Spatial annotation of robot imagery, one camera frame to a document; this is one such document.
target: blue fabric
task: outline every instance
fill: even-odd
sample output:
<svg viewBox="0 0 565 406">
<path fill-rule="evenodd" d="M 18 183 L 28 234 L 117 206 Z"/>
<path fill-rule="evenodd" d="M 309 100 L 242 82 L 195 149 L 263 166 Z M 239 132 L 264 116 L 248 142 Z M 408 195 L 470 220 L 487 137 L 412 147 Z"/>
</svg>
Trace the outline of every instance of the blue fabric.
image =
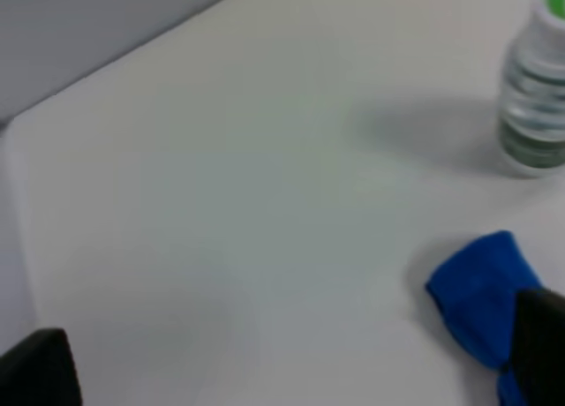
<svg viewBox="0 0 565 406">
<path fill-rule="evenodd" d="M 509 360 L 521 289 L 541 288 L 512 233 L 475 240 L 432 274 L 426 288 L 453 337 L 479 362 L 502 369 Z M 501 405 L 526 406 L 512 372 L 498 387 Z"/>
</svg>

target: black object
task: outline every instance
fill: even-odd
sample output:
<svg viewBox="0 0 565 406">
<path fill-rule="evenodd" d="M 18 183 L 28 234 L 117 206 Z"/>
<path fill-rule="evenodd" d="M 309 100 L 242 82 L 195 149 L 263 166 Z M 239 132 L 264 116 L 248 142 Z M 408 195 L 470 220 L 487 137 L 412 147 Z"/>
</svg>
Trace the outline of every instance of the black object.
<svg viewBox="0 0 565 406">
<path fill-rule="evenodd" d="M 565 298 L 547 289 L 516 299 L 510 365 L 529 406 L 565 404 Z"/>
<path fill-rule="evenodd" d="M 36 331 L 0 357 L 0 405 L 82 405 L 64 330 Z"/>
</svg>

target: white desk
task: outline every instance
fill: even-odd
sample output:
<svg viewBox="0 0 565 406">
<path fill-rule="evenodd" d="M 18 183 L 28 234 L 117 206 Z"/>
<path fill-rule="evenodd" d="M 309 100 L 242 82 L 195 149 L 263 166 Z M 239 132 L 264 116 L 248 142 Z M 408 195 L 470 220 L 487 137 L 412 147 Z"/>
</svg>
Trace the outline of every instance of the white desk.
<svg viewBox="0 0 565 406">
<path fill-rule="evenodd" d="M 499 175 L 527 0 L 228 0 L 4 139 L 42 325 L 86 405 L 494 405 L 421 290 L 514 230 L 565 290 L 565 194 Z"/>
</svg>

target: bottle label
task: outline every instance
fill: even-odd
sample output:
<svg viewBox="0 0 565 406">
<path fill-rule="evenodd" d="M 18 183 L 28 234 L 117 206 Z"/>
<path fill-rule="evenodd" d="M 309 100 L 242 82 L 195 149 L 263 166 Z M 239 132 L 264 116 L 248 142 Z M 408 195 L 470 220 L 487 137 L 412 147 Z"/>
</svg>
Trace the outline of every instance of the bottle label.
<svg viewBox="0 0 565 406">
<path fill-rule="evenodd" d="M 530 168 L 550 169 L 565 164 L 565 141 L 532 139 L 515 130 L 503 117 L 499 141 L 510 157 Z"/>
</svg>

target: water bottle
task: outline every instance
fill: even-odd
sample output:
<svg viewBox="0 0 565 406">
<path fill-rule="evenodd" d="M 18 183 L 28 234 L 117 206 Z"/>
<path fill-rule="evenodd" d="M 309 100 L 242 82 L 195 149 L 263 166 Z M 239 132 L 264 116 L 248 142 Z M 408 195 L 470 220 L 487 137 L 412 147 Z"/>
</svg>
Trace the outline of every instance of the water bottle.
<svg viewBox="0 0 565 406">
<path fill-rule="evenodd" d="M 565 168 L 565 0 L 536 0 L 508 50 L 498 138 L 507 162 L 523 175 Z"/>
</svg>

